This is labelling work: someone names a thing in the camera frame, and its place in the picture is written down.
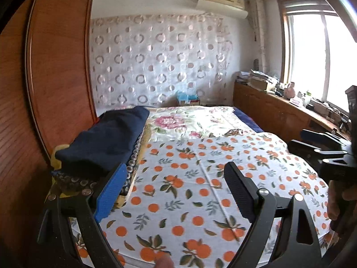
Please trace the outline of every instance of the floral blanket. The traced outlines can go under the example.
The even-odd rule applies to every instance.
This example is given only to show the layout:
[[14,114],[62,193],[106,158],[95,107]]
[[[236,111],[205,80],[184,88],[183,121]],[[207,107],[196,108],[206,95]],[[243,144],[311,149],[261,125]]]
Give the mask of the floral blanket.
[[151,129],[150,141],[169,141],[181,138],[219,137],[231,129],[241,129],[244,134],[254,132],[233,112],[232,107],[168,107],[148,108],[147,126]]
[[[147,144],[131,198],[100,223],[125,268],[153,267],[164,253],[175,267],[228,266],[250,227],[224,180],[229,161],[276,196],[301,193],[325,252],[331,240],[326,183],[276,135],[252,133]],[[275,219],[260,265],[269,260],[279,225]],[[82,261],[93,266],[74,230]]]

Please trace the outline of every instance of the window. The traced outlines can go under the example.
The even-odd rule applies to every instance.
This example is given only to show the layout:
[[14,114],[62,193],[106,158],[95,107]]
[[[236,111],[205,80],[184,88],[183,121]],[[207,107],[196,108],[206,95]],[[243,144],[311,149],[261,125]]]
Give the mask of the window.
[[357,85],[357,44],[324,0],[278,0],[283,24],[282,81],[348,113],[347,90]]

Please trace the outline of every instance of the wall covering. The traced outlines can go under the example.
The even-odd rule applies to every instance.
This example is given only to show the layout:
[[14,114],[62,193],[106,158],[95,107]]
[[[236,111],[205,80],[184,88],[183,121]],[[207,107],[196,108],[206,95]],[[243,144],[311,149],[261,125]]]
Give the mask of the wall covering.
[[223,104],[232,42],[224,19],[138,15],[93,19],[90,65],[97,113],[131,105],[174,106],[176,92]]

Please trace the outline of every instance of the white wall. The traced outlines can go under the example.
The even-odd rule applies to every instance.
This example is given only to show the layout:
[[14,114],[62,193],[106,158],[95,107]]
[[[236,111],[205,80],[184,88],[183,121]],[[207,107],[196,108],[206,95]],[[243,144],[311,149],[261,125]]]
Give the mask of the white wall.
[[265,0],[267,20],[266,59],[270,75],[281,74],[282,36],[280,13],[277,0]]
[[[138,15],[138,14],[200,14],[196,10],[197,0],[93,0],[93,19],[99,17]],[[247,19],[224,17],[233,43],[227,75],[236,71],[249,71],[254,59],[258,58],[258,45],[254,42],[254,33]],[[229,88],[226,104],[231,104],[235,77]]]

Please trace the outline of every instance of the air conditioner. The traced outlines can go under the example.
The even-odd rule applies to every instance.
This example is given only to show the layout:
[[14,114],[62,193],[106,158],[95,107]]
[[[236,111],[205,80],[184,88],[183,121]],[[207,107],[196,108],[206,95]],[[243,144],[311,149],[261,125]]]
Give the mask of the air conditioner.
[[198,0],[196,9],[234,18],[246,18],[244,0]]

